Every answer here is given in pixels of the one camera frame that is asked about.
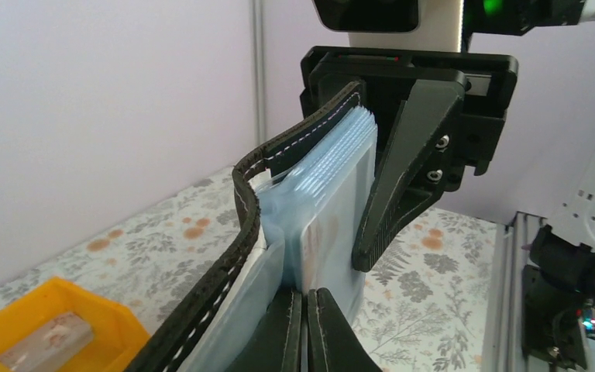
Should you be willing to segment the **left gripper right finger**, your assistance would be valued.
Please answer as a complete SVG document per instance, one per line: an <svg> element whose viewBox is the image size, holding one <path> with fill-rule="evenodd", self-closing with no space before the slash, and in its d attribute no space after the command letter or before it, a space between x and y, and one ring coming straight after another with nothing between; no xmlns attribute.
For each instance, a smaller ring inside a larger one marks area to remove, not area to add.
<svg viewBox="0 0 595 372"><path fill-rule="evenodd" d="M326 288L307 295L308 370L313 372L381 372Z"/></svg>

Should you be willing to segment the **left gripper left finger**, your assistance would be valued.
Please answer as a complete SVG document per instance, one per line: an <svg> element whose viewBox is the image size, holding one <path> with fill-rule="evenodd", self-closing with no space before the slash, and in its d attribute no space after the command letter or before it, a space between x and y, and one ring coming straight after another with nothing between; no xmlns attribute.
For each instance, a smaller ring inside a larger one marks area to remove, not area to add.
<svg viewBox="0 0 595 372"><path fill-rule="evenodd" d="M231 372L298 372L301 369L302 295L280 289Z"/></svg>

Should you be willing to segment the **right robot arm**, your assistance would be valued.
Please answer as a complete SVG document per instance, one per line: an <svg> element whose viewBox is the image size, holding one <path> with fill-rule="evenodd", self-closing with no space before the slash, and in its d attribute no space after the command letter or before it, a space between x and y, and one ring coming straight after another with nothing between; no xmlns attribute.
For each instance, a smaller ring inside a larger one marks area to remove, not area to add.
<svg viewBox="0 0 595 372"><path fill-rule="evenodd" d="M517 80L509 56L471 54L474 33L522 36L595 22L595 1L316 1L348 47L302 60L305 109L343 82L380 114L380 162L353 246L369 271L400 229L486 172ZM595 371L595 150L582 177L534 238L506 239L495 312L494 370Z"/></svg>

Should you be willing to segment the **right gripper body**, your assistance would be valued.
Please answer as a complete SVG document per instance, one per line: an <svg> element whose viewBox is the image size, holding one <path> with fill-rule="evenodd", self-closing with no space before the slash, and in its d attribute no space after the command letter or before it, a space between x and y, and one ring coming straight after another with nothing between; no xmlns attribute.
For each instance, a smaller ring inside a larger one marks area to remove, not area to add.
<svg viewBox="0 0 595 372"><path fill-rule="evenodd" d="M474 167L476 176L487 172L517 84L518 61L500 54L315 46L301 60L301 74L304 116L350 81L363 83L363 105L378 125L378 153L387 145L399 106L417 80L465 81L452 170L443 179L445 191L454 192L466 167Z"/></svg>

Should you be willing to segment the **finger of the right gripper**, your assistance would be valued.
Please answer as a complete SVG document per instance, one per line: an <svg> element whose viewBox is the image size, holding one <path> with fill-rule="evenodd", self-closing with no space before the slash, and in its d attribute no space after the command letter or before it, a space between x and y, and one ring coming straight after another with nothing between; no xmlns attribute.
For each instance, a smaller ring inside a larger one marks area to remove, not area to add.
<svg viewBox="0 0 595 372"><path fill-rule="evenodd" d="M356 234L355 270L370 271L396 235L442 197L464 95L458 81L418 80L399 106Z"/></svg>

